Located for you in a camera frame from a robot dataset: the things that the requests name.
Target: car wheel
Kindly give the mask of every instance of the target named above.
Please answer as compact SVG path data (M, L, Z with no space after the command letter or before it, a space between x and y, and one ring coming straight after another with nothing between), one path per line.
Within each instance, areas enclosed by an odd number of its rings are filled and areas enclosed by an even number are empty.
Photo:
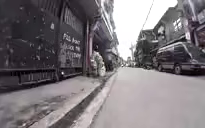
M181 65L176 64L176 65L174 66L174 73L175 73L176 75L180 75L180 74L182 73Z
M163 71L163 67L161 64L158 65L158 71L162 72Z

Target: street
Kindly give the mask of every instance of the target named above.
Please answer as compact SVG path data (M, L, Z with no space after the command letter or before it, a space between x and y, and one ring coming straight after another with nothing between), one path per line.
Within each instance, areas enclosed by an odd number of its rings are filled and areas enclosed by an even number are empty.
M121 68L92 128L205 128L205 78Z

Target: utility pole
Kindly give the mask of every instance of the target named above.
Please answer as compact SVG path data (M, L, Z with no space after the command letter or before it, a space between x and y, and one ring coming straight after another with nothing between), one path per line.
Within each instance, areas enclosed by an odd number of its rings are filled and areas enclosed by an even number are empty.
M135 48L135 45L131 44L131 47L129 48L131 50L131 54L132 54L132 61L135 60L135 57L134 57L134 48Z

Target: pavement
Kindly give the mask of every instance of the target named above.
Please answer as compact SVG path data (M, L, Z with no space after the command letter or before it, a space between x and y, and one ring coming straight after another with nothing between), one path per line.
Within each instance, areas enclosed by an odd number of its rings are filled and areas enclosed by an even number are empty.
M54 118L50 117L51 122L58 120L57 117L62 118L61 115L66 114L64 111L69 112L78 105L102 81L103 78L78 76L59 83L0 94L0 128L46 127L39 122L44 122L41 120L49 115Z
M205 128L205 78L121 68L90 128Z

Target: parked car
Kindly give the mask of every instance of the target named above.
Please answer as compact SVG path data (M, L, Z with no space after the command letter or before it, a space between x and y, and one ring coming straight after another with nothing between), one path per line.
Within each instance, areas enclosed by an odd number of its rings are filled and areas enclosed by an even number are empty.
M187 42L176 42L158 50L157 68L173 70L175 74L182 71L205 71L205 53Z

